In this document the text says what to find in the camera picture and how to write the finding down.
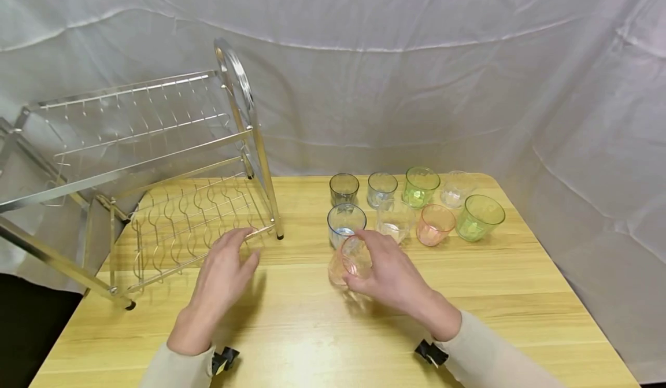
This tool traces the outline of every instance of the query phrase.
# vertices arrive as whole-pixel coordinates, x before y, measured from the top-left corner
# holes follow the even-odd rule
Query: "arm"
[[[460,312],[431,290],[393,238],[375,231],[357,231],[372,257],[372,275],[346,274],[352,291],[415,318],[448,353],[446,367],[467,388],[564,388],[551,374],[501,339],[479,319]]]
[[[234,229],[210,248],[190,303],[176,318],[166,344],[141,379],[141,388],[207,388],[215,350],[212,334],[220,319],[242,295],[259,265],[259,252],[241,263],[238,251],[251,228]]]

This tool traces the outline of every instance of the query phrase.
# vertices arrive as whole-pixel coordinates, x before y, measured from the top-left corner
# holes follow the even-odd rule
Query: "white backdrop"
[[[0,116],[214,68],[223,36],[275,174],[495,176],[636,378],[666,380],[666,0],[0,2]]]

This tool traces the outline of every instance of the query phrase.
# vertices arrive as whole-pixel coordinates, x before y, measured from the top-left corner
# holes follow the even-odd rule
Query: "black clip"
[[[416,347],[415,352],[420,357],[424,358],[429,364],[440,366],[449,358],[448,354],[439,350],[435,344],[430,344],[426,340],[421,340],[421,343]]]
[[[240,354],[236,349],[225,346],[222,353],[212,354],[212,374],[217,375],[218,370],[224,365],[223,371],[228,371],[234,366],[234,359]]]

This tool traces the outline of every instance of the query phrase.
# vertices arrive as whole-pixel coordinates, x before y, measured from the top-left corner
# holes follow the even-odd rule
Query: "hand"
[[[212,244],[190,303],[179,313],[167,340],[168,348],[189,356],[210,348],[217,323],[240,298],[259,265],[259,251],[240,261],[243,239],[253,231],[251,227],[233,229]]]
[[[350,290],[410,315],[437,340],[455,337],[461,325],[460,311],[426,284],[395,240],[370,230],[356,231],[356,235],[371,253],[372,273],[366,279],[345,273],[342,278]]]

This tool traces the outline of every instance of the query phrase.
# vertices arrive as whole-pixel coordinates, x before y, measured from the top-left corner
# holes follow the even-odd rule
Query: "clear cup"
[[[342,279],[345,272],[360,278],[368,278],[372,272],[371,253],[363,239],[356,235],[345,239],[328,265],[328,278],[337,286],[346,285]]]
[[[416,210],[400,200],[386,200],[377,208],[375,230],[382,235],[389,235],[400,244],[409,235],[409,230],[417,220]]]
[[[456,231],[468,242],[482,239],[498,227],[506,218],[504,209],[486,195],[472,194],[466,200],[458,216]]]
[[[428,167],[412,167],[405,173],[405,191],[402,200],[413,209],[420,209],[429,203],[439,187],[439,175]]]
[[[470,173],[452,171],[444,178],[442,187],[442,203],[450,209],[462,206],[465,199],[476,189],[476,181]]]
[[[373,173],[368,177],[368,204],[376,209],[382,203],[393,199],[398,180],[389,173]]]
[[[456,217],[444,206],[429,204],[421,211],[416,237],[425,246],[435,246],[456,227]]]
[[[354,203],[358,192],[358,179],[348,173],[339,173],[328,183],[331,190],[331,203],[335,206],[342,203]]]
[[[333,248],[340,248],[348,236],[355,230],[365,229],[367,218],[357,205],[350,203],[338,204],[328,212],[328,239]]]

